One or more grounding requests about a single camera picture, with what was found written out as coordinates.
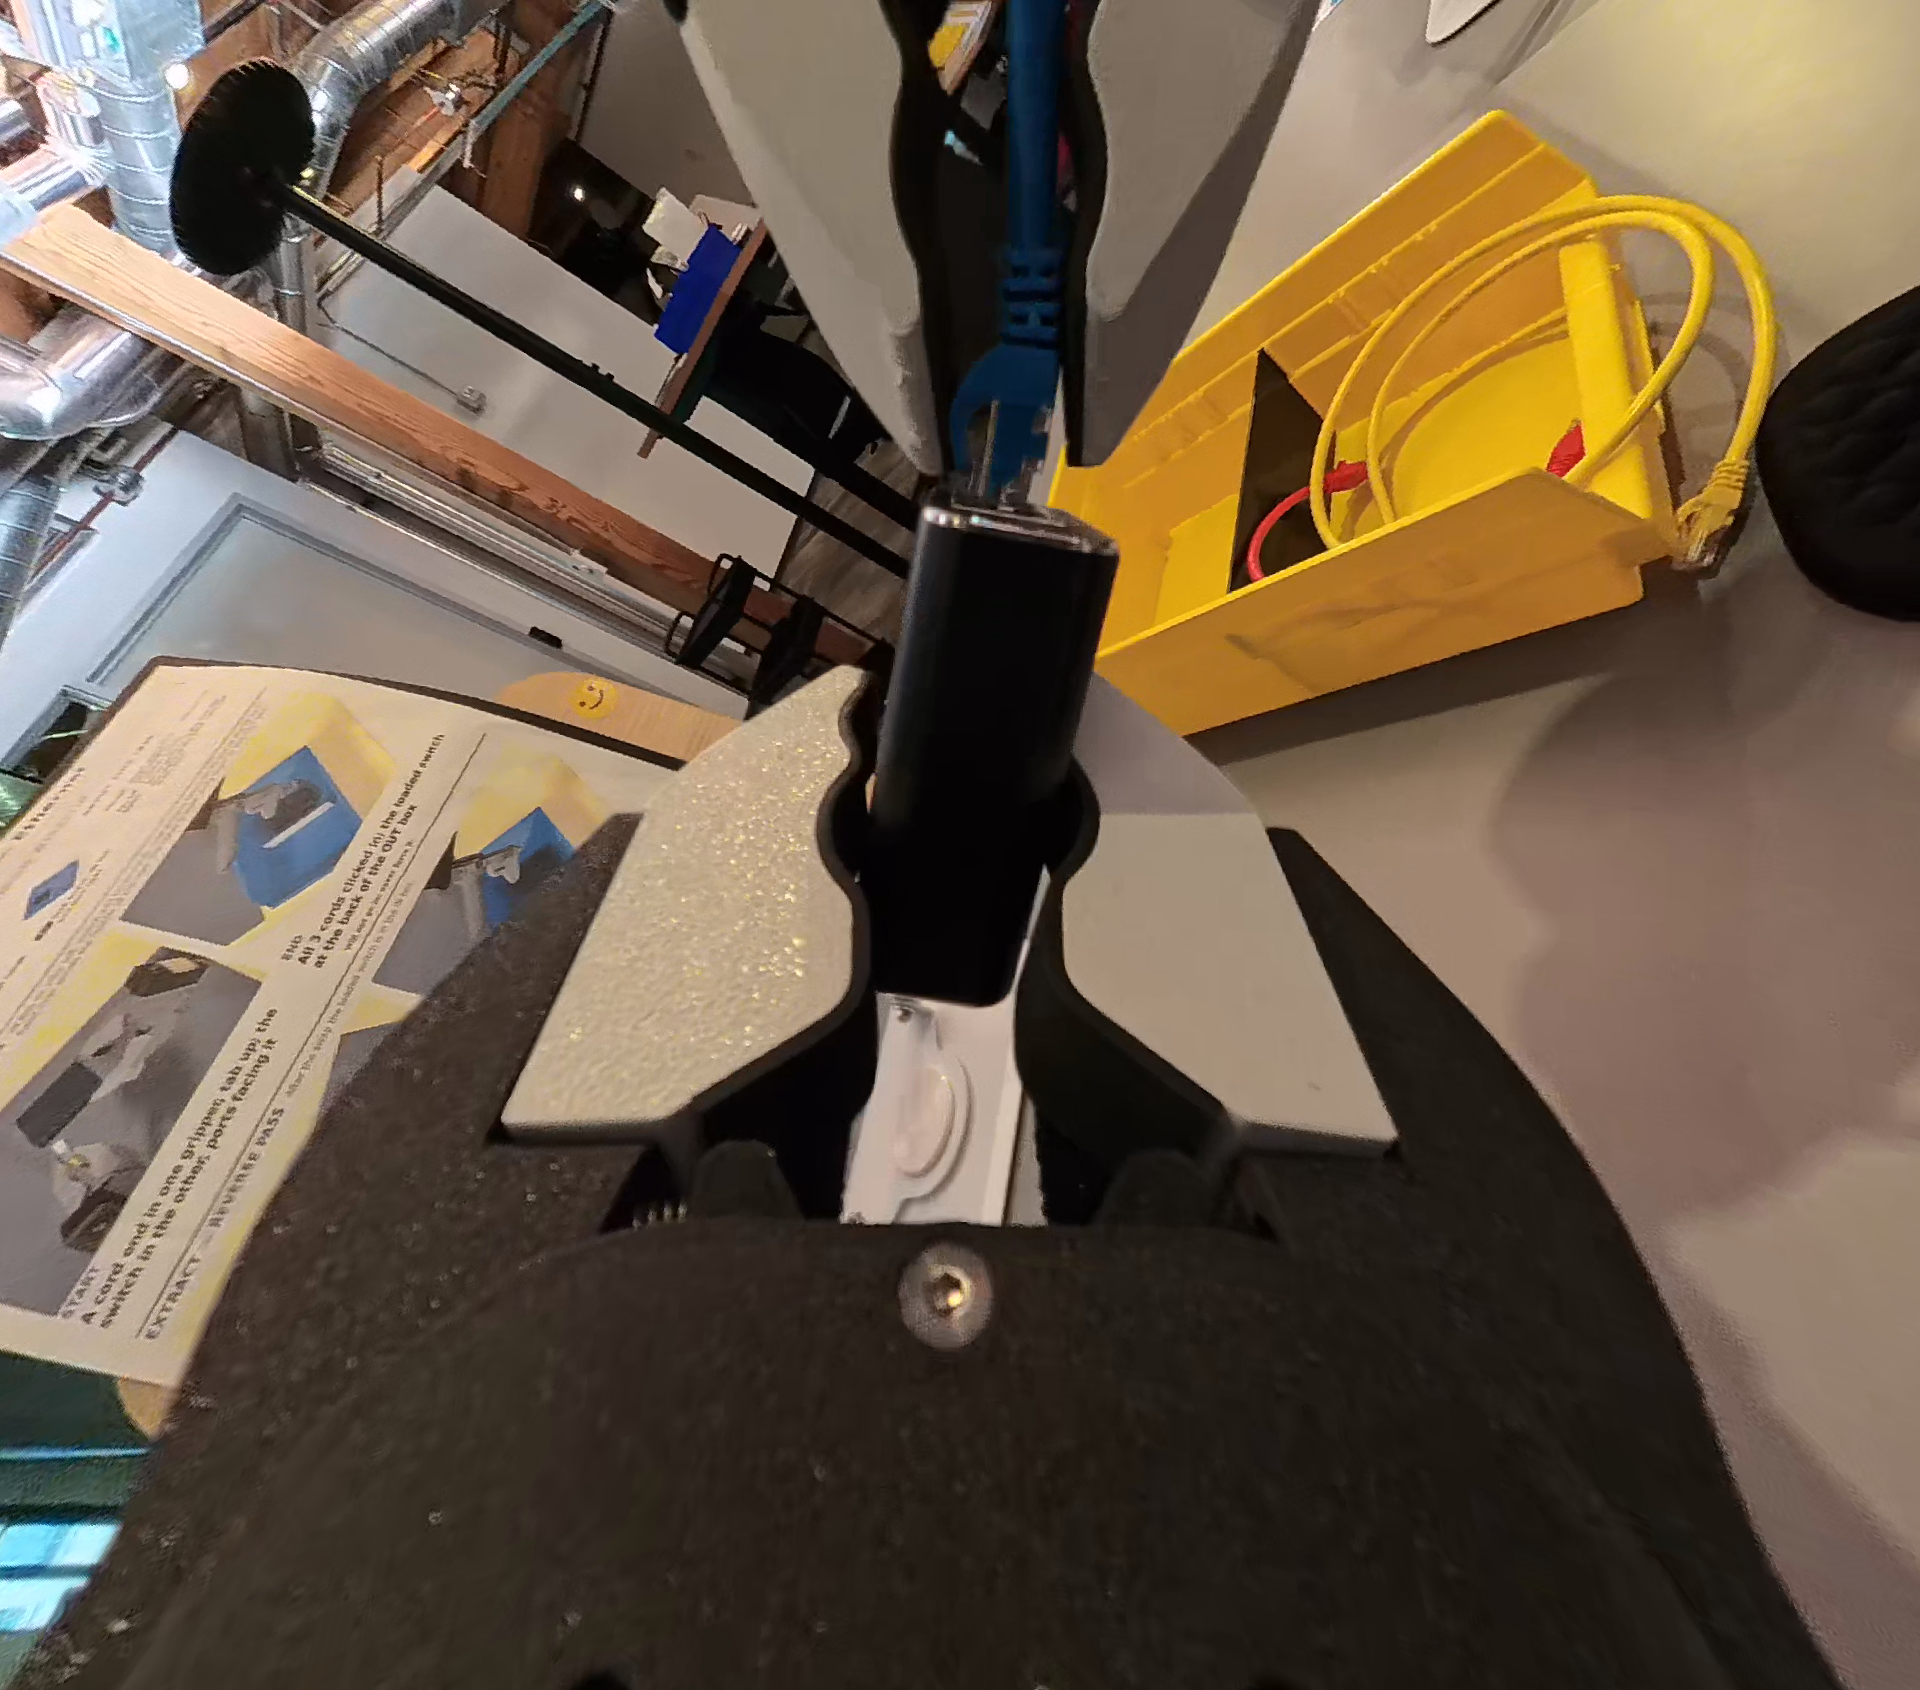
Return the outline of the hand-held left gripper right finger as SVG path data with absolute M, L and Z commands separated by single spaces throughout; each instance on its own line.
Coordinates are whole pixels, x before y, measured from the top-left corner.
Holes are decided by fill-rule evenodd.
M 1034 1108 L 1074 1151 L 1389 1151 L 1395 1129 L 1267 829 L 1112 687 L 1034 925 Z

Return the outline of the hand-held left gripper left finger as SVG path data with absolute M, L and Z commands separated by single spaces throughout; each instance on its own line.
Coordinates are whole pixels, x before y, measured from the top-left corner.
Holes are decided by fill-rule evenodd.
M 833 819 L 869 676 L 833 668 L 731 729 L 638 817 L 511 1086 L 517 1143 L 702 1144 L 791 1081 L 849 1125 L 878 1066 L 869 923 Z

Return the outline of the black ethernet splitter box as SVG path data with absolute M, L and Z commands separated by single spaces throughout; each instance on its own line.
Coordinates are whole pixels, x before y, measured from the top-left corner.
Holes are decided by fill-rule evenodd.
M 859 866 L 881 993 L 1011 991 L 1117 567 L 1112 539 L 1054 507 L 923 504 Z

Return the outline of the yellow plastic bin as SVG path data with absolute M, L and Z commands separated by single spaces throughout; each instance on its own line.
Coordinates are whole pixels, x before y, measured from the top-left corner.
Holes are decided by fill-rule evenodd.
M 1506 113 L 1477 119 L 1248 303 L 1195 332 L 1115 453 L 1061 468 L 1057 509 L 1115 540 L 1096 672 L 1180 734 L 1258 718 L 1636 605 L 1671 547 L 1666 414 L 1594 483 L 1556 473 L 1614 437 L 1653 370 L 1620 238 L 1548 247 L 1477 298 L 1422 285 L 1506 229 L 1597 197 Z M 1319 417 L 1308 491 L 1229 591 L 1255 356 Z M 1260 574 L 1300 501 L 1321 554 Z

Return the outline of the black metal rack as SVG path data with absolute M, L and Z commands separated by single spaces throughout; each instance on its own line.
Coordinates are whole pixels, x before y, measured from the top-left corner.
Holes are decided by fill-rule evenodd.
M 712 560 L 696 609 L 674 617 L 663 650 L 678 668 L 741 695 L 747 718 L 827 668 L 875 671 L 891 656 L 883 638 L 736 553 Z

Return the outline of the black bin divider plate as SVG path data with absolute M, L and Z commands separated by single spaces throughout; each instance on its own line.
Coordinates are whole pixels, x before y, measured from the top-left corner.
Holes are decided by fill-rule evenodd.
M 1248 557 L 1253 533 L 1281 503 L 1308 491 L 1321 422 L 1321 414 L 1300 394 L 1284 366 L 1260 350 L 1246 427 L 1227 591 L 1236 593 L 1258 580 Z M 1260 574 L 1281 574 L 1323 550 L 1325 542 L 1314 525 L 1310 501 L 1302 496 L 1263 535 Z

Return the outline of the black pole with round foot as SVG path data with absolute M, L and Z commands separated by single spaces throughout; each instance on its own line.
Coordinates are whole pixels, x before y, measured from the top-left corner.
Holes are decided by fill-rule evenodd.
M 908 574 L 902 553 L 334 212 L 306 188 L 315 142 L 309 97 L 293 71 L 264 61 L 225 71 L 188 121 L 174 156 L 167 208 L 178 248 L 209 277 L 229 279 L 264 262 L 282 227 L 296 220 L 879 572 Z

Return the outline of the wooden clipboard with instruction sheet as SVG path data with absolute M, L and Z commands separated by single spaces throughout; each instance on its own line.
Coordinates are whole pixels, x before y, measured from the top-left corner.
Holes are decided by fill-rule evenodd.
M 2 1343 L 174 1389 L 323 1111 L 736 729 L 156 659 L 2 849 Z

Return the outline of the wooden beam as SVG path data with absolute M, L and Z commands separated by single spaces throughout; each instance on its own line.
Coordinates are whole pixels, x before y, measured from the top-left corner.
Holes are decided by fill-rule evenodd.
M 3 243 L 3 269 L 32 286 L 251 389 L 270 406 L 347 439 L 394 467 L 515 523 L 680 613 L 707 594 L 716 557 L 485 437 L 471 419 L 423 405 L 344 355 L 188 274 L 75 206 L 40 214 Z

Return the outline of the black mesh wrist pad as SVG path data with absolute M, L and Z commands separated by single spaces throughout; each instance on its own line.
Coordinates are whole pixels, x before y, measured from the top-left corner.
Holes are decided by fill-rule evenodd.
M 1917 290 L 1863 312 L 1775 384 L 1760 488 L 1803 580 L 1863 617 L 1917 623 Z

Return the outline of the spiral metal duct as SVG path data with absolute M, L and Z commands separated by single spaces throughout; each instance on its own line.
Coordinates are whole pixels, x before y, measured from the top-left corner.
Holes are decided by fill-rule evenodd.
M 330 190 L 361 104 L 422 48 L 443 40 L 458 11 L 459 0 L 361 0 L 301 46 L 293 74 L 312 121 L 314 142 L 303 174 L 312 194 Z

